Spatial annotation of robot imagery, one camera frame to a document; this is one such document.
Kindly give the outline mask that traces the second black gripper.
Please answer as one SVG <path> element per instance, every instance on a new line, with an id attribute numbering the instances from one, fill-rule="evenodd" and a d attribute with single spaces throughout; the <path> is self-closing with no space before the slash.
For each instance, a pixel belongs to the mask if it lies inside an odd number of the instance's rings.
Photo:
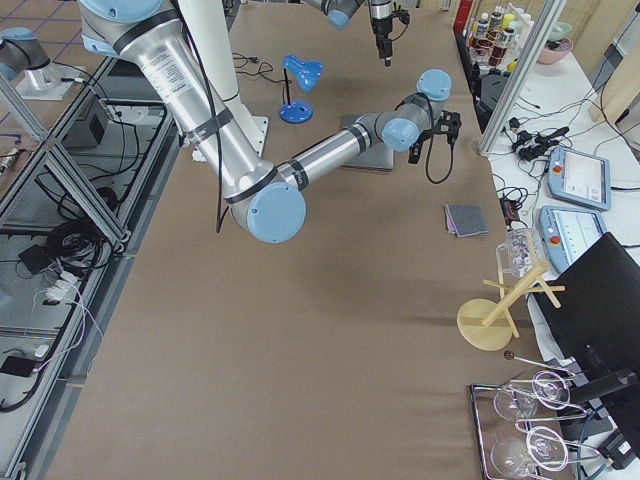
<path id="1" fill-rule="evenodd" d="M 372 30 L 375 36 L 378 56 L 384 61 L 384 66 L 389 67 L 393 55 L 392 40 L 389 38 L 393 30 L 392 18 L 374 18 L 372 20 Z"/>

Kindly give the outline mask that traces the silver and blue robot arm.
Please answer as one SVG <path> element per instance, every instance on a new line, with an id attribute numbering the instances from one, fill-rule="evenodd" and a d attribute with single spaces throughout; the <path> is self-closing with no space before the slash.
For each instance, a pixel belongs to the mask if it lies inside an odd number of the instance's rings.
<path id="1" fill-rule="evenodd" d="M 260 157 L 248 133 L 255 123 L 232 94 L 237 80 L 219 1 L 82 1 L 87 50 L 135 64 L 188 141 L 214 169 L 237 224 L 256 239 L 282 243 L 302 228 L 303 190 L 383 143 L 406 152 L 434 135 L 452 86 L 440 69 L 425 71 L 416 92 L 394 110 L 365 114 L 334 135 L 275 165 Z"/>

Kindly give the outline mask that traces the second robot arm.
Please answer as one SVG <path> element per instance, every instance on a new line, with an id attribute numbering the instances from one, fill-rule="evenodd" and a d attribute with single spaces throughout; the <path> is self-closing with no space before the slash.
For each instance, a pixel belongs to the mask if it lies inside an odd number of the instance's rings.
<path id="1" fill-rule="evenodd" d="M 346 27 L 360 7 L 367 4 L 378 56 L 386 67 L 391 66 L 393 47 L 390 35 L 394 18 L 391 1 L 304 0 L 303 3 L 320 11 L 338 30 Z"/>

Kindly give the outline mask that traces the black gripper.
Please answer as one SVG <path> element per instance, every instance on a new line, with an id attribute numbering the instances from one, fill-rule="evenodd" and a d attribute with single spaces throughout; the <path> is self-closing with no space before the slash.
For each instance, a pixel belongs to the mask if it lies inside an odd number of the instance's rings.
<path id="1" fill-rule="evenodd" d="M 418 164 L 422 155 L 424 142 L 431 139 L 431 131 L 423 131 L 418 139 L 410 146 L 408 154 L 409 164 Z"/>

